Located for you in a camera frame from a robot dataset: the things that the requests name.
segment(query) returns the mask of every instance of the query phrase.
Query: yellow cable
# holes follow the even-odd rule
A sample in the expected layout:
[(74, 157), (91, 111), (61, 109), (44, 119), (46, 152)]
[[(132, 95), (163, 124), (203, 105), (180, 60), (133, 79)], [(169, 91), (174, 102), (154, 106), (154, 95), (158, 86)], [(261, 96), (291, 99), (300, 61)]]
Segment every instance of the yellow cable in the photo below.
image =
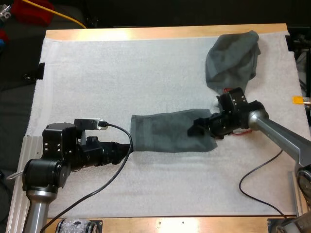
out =
[(26, 3), (28, 3), (28, 4), (30, 4), (30, 5), (32, 5), (32, 6), (36, 6), (36, 7), (38, 7), (38, 8), (41, 8), (41, 9), (43, 9), (43, 10), (45, 10), (45, 11), (49, 11), (49, 12), (51, 12), (51, 13), (53, 13), (53, 14), (55, 14), (55, 15), (58, 15), (58, 16), (60, 16), (60, 17), (69, 19), (70, 21), (75, 22), (75, 23), (79, 24), (81, 27), (83, 27), (83, 28), (86, 29), (86, 26), (84, 26), (81, 22), (75, 20), (74, 18), (70, 18), (69, 16), (63, 15), (62, 13), (59, 13), (59, 12), (54, 11), (54, 10), (51, 10), (51, 9), (46, 8), (46, 7), (44, 7), (44, 6), (40, 6), (40, 5), (36, 4), (36, 3), (33, 3), (32, 1), (29, 1), (29, 0), (23, 0), (23, 1), (26, 2)]

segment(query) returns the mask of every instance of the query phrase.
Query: gray cloth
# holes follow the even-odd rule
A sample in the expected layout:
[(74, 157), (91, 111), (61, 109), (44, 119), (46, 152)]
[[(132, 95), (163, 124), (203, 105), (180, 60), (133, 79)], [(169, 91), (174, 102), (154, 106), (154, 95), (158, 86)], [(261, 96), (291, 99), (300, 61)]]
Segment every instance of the gray cloth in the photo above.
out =
[(241, 87), (245, 91), (256, 75), (258, 39), (254, 31), (219, 36), (206, 58), (207, 86), (219, 94), (225, 88)]
[(197, 118), (210, 117), (207, 109), (190, 109), (149, 116), (132, 115), (134, 151), (187, 152), (211, 151), (217, 147), (208, 134), (188, 137), (187, 130)]

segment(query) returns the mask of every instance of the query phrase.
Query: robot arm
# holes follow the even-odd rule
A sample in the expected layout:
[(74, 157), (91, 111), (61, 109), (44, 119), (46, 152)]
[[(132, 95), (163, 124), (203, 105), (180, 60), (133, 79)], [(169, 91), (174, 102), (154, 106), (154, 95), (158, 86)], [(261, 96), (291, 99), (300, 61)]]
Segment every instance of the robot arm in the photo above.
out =
[(108, 124), (101, 119), (75, 119), (74, 124), (56, 123), (42, 133), (43, 155), (27, 162), (23, 190), (30, 201), (23, 233), (39, 233), (47, 222), (49, 204), (64, 187), (71, 171), (88, 166), (118, 164), (132, 152), (130, 144), (100, 142), (86, 137), (85, 130), (103, 130)]
[[(252, 129), (263, 132), (296, 162), (297, 183), (308, 206), (311, 205), (311, 142), (269, 119), (263, 105), (248, 103), (241, 88), (218, 96), (220, 113), (209, 118), (199, 118), (188, 130), (188, 136), (209, 133), (223, 138), (235, 129)], [(311, 230), (311, 212), (279, 227), (280, 233), (302, 233)]]

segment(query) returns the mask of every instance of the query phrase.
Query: wooden table edge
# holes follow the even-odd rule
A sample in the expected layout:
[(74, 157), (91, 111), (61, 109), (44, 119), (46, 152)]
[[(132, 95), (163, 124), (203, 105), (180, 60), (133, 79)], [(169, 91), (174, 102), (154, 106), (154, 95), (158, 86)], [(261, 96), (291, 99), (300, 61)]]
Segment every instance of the wooden table edge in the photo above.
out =
[(254, 30), (257, 33), (284, 32), (287, 31), (287, 26), (284, 23), (279, 23), (158, 28), (47, 30), (46, 38), (73, 41), (118, 41), (218, 36), (222, 34), (245, 33), (250, 30)]

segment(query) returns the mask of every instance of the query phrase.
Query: black connector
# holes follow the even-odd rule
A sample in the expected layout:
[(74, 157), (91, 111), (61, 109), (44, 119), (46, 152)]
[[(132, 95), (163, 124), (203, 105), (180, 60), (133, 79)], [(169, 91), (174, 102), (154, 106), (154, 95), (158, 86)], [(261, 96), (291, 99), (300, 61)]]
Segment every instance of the black connector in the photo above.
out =
[(100, 121), (100, 122), (98, 122), (98, 126), (99, 126), (99, 127), (108, 127), (109, 124), (108, 124), (108, 122), (106, 122), (106, 121)]

